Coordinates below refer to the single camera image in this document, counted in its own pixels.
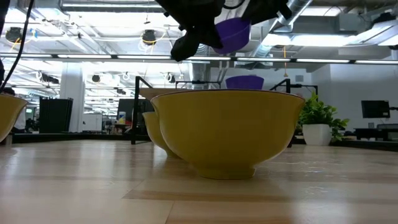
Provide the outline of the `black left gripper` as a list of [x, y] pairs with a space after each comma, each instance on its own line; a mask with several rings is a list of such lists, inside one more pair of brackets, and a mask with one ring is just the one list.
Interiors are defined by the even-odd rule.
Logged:
[[173, 17], [183, 30], [199, 43], [222, 47], [215, 18], [223, 9], [224, 0], [155, 0]]

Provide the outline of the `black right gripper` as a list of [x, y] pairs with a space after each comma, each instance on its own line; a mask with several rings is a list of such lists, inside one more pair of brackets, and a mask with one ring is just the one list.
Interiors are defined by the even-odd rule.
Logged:
[[289, 0], [250, 0], [243, 15], [243, 21], [250, 21], [251, 25], [268, 21], [278, 17], [278, 13], [285, 19], [292, 17], [288, 7]]

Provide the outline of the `blue plastic bowl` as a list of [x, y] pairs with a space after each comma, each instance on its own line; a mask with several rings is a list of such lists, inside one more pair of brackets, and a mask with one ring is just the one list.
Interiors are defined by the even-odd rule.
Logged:
[[245, 47], [250, 40], [251, 21], [235, 17], [215, 25], [222, 48], [214, 48], [218, 54], [230, 54]]
[[261, 90], [264, 79], [254, 75], [243, 75], [227, 78], [225, 82], [227, 89]]

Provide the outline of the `yellow bowl with leaf pattern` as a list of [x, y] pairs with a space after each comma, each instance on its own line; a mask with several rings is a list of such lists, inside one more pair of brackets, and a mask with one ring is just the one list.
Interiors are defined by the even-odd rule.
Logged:
[[155, 112], [145, 112], [142, 115], [144, 117], [147, 133], [151, 141], [156, 146], [159, 146], [161, 149], [163, 149], [169, 157], [178, 158], [178, 155], [172, 152], [170, 148], [167, 146], [166, 142], [164, 141], [164, 138], [160, 131], [159, 119], [157, 114]]
[[209, 179], [249, 179], [295, 132], [305, 100], [265, 90], [192, 90], [151, 103], [170, 150]]
[[21, 98], [0, 94], [0, 142], [6, 139], [21, 111], [28, 102]]

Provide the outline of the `long overhead light bar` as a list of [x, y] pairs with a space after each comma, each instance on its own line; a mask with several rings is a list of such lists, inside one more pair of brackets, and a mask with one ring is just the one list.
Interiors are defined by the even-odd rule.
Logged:
[[[174, 61], [168, 55], [95, 55], [95, 54], [22, 54], [23, 60], [58, 60], [77, 62], [111, 62], [111, 61]], [[320, 59], [320, 58], [257, 58], [257, 57], [216, 57], [192, 56], [183, 62], [276, 62], [276, 63], [330, 63], [354, 65], [398, 65], [398, 60], [355, 60], [355, 59]]]

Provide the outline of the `green plant in white pot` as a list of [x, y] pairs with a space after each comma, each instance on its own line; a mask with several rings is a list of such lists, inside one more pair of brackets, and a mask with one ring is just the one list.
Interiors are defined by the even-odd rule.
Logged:
[[335, 118], [336, 108], [325, 104], [312, 92], [305, 100], [298, 125], [302, 129], [304, 141], [311, 146], [328, 146], [331, 142], [341, 141], [349, 119]]

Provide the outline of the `black computer monitor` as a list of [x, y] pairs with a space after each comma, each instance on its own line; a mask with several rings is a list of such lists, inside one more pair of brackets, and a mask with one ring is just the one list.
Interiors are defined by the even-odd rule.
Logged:
[[361, 102], [363, 118], [390, 118], [389, 102], [385, 100], [363, 100]]

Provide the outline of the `dark office desk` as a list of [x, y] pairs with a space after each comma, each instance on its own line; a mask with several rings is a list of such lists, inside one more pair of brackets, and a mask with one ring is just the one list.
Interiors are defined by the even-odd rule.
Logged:
[[398, 124], [378, 124], [375, 128], [355, 128], [356, 139], [374, 138], [377, 141], [398, 139]]

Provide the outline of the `black cabinet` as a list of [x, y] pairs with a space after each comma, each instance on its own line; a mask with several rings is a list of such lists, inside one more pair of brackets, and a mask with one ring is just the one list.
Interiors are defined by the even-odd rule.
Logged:
[[39, 100], [39, 133], [69, 132], [72, 107], [72, 98], [41, 98]]

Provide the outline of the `silver ribbed ventilation duct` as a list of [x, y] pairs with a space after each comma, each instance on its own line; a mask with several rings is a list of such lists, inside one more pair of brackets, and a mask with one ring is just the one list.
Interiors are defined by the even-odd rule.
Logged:
[[268, 37], [274, 31], [282, 29], [282, 33], [291, 33], [294, 22], [303, 13], [303, 11], [310, 5], [313, 0], [289, 0], [287, 6], [292, 11], [292, 16], [289, 19], [285, 19], [281, 13], [278, 14], [277, 19], [272, 19], [272, 25], [268, 28], [268, 33], [262, 40], [262, 42], [250, 53], [251, 57], [265, 57], [269, 55], [271, 49], [277, 44], [272, 44]]
[[[195, 56], [208, 56], [209, 46], [200, 44], [197, 48]], [[208, 82], [210, 81], [210, 62], [192, 62], [189, 65], [190, 80], [192, 82]]]

